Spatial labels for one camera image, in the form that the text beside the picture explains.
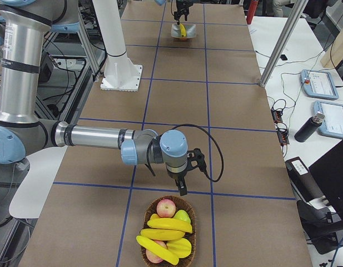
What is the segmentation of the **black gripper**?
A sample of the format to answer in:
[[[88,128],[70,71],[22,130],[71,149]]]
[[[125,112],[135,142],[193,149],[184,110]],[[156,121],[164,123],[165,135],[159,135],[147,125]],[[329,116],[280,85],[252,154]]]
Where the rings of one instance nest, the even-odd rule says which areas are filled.
[[[174,20],[179,21],[182,16],[187,21],[190,14],[189,8],[191,7],[191,1],[176,1],[176,11],[173,12]]]
[[[179,167],[166,165],[166,169],[168,175],[175,180],[180,196],[187,195],[187,186],[185,182],[185,176],[187,174],[187,164],[183,164]]]

